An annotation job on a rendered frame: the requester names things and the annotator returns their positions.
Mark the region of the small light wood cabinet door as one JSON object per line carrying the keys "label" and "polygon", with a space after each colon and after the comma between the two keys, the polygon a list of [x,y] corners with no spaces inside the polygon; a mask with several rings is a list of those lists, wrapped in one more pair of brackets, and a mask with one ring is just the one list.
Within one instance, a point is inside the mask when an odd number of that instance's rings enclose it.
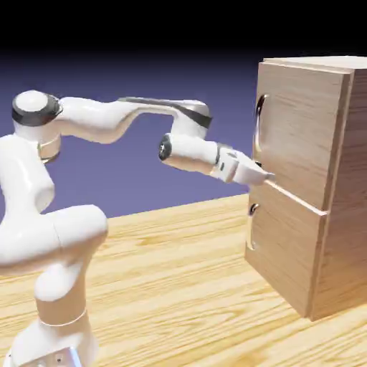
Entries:
{"label": "small light wood cabinet door", "polygon": [[253,188],[249,206],[258,203],[252,223],[254,250],[247,262],[303,317],[313,288],[328,213],[265,183]]}

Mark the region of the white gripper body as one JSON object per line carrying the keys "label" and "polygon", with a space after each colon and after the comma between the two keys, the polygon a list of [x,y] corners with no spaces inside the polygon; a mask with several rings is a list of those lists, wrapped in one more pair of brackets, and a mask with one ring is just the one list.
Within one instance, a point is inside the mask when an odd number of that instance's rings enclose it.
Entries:
{"label": "white gripper body", "polygon": [[268,179],[268,172],[246,155],[237,156],[238,165],[232,181],[237,184],[262,184]]}

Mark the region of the light wood cabinet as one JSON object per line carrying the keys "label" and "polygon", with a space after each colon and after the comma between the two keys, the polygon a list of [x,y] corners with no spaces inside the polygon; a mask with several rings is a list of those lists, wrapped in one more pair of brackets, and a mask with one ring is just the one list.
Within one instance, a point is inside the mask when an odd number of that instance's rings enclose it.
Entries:
{"label": "light wood cabinet", "polygon": [[308,318],[318,320],[367,303],[367,57],[277,57],[262,62],[353,71],[336,138],[322,243]]}

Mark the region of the large light wood cabinet door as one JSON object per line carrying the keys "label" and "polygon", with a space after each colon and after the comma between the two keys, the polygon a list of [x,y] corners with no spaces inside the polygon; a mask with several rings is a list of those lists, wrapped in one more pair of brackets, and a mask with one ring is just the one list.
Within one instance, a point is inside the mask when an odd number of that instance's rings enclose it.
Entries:
{"label": "large light wood cabinet door", "polygon": [[336,138],[345,115],[353,71],[262,62],[257,99],[261,151],[254,158],[275,183],[319,210],[326,208]]}

